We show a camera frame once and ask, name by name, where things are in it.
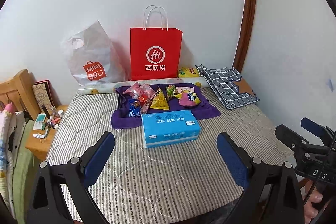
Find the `brown star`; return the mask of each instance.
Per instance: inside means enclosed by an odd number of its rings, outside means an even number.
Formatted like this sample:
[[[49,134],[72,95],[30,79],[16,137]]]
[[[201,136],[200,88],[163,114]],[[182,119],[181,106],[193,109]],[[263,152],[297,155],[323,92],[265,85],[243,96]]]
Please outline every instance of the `brown star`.
[[[232,83],[238,87],[238,95],[247,93],[251,95],[252,97],[256,98],[256,95],[254,94],[250,85],[241,76],[240,76],[239,81],[232,81]]]

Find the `blue gripper pad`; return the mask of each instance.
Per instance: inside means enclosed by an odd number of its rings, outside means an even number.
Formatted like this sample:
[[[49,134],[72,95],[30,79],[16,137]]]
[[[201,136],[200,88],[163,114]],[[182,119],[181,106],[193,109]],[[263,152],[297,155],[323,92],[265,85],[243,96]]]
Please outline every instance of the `blue gripper pad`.
[[[248,168],[222,133],[217,137],[217,149],[236,184],[246,190],[249,185]]]
[[[107,137],[103,140],[102,144],[98,147],[90,161],[84,167],[85,179],[83,183],[85,188],[88,188],[97,182],[100,173],[114,149],[114,135],[110,132],[108,133]]]
[[[313,122],[312,120],[309,120],[308,118],[303,118],[301,120],[301,127],[319,138],[325,133],[325,131],[319,124]]]

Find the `white wall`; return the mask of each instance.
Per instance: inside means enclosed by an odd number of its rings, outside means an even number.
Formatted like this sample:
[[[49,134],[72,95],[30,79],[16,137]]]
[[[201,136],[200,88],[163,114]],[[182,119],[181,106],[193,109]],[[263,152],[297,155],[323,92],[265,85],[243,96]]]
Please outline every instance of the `white wall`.
[[[129,29],[142,26],[150,4],[166,8],[170,26],[183,31],[180,65],[232,65],[244,0],[7,0],[0,11],[0,81],[28,68],[37,80],[50,79],[68,103],[78,85],[60,41],[98,19],[129,69]],[[158,15],[151,25],[161,25]]]
[[[257,0],[243,76],[259,107],[309,142],[303,117],[336,129],[336,18],[325,0]]]

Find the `purple towel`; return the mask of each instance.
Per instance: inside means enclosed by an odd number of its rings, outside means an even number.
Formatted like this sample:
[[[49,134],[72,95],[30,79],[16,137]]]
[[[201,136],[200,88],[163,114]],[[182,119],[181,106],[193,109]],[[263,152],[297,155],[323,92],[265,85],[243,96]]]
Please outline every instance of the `purple towel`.
[[[167,98],[166,94],[167,86],[169,86],[169,84],[150,85],[150,87],[155,91],[157,91],[158,87],[160,87],[166,98]],[[200,104],[192,108],[187,108],[184,106],[180,106],[179,100],[174,97],[168,102],[169,110],[150,108],[147,113],[169,112],[169,111],[190,109],[197,120],[209,119],[221,115],[220,111],[216,107],[209,104],[209,100],[204,97],[199,87],[191,83],[176,84],[175,86],[187,86],[189,88],[193,87],[198,98],[201,100]],[[123,94],[123,92],[128,88],[129,88],[128,86],[122,86],[116,90],[116,93],[119,94],[120,107],[116,109],[111,116],[111,125],[114,129],[136,128],[141,126],[141,117],[128,116],[130,107],[128,99],[131,99],[132,97],[128,94]]]

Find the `wooden nightstand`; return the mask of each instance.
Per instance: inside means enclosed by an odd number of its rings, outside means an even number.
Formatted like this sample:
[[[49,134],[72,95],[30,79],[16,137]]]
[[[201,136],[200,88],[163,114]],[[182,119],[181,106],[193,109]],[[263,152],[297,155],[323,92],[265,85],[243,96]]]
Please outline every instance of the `wooden nightstand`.
[[[64,112],[68,109],[68,105],[59,106],[57,108],[57,111],[60,109],[63,109]],[[42,130],[32,130],[29,134],[29,137],[26,141],[25,147],[29,149],[35,156],[41,161],[44,161],[47,157],[48,151],[50,149],[50,146],[54,140],[54,136],[57,130],[51,128],[48,136],[44,139],[40,139],[33,137],[33,134],[36,134],[39,132],[40,134],[44,134],[44,131]]]

